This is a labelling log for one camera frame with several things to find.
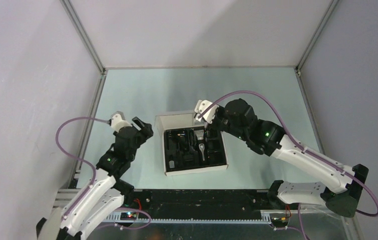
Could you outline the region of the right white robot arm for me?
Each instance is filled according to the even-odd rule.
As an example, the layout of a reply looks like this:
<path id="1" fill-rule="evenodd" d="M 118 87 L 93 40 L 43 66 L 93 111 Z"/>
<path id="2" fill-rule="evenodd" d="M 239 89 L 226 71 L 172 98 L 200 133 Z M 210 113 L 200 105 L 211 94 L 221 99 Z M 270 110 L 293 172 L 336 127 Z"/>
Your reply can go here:
<path id="1" fill-rule="evenodd" d="M 354 217 L 368 168 L 338 163 L 310 149 L 272 121 L 259 119 L 253 107 L 243 99 L 232 100 L 226 106 L 199 100 L 196 119 L 209 128 L 226 132 L 244 141 L 249 149 L 287 162 L 316 178 L 316 182 L 292 183 L 275 180 L 267 193 L 268 204 L 274 209 L 291 204 L 326 206 L 337 215 Z"/>

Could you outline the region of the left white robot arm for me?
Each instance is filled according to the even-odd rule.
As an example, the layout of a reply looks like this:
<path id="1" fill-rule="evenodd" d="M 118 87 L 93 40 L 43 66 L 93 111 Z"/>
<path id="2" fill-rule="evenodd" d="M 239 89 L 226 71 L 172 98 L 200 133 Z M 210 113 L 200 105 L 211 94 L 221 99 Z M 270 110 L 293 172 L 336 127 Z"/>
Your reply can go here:
<path id="1" fill-rule="evenodd" d="M 67 152 L 59 142 L 61 130 L 77 118 L 64 122 L 57 130 L 55 141 L 67 156 L 86 163 L 92 176 L 65 207 L 58 207 L 49 218 L 42 218 L 36 225 L 39 240 L 86 240 L 100 228 L 103 220 L 116 210 L 151 216 L 141 209 L 130 209 L 134 204 L 134 187 L 121 179 L 135 160 L 137 150 L 153 135 L 152 125 L 132 118 L 128 122 L 118 111 L 110 119 L 89 117 L 90 121 L 109 125 L 115 141 L 96 164 Z"/>

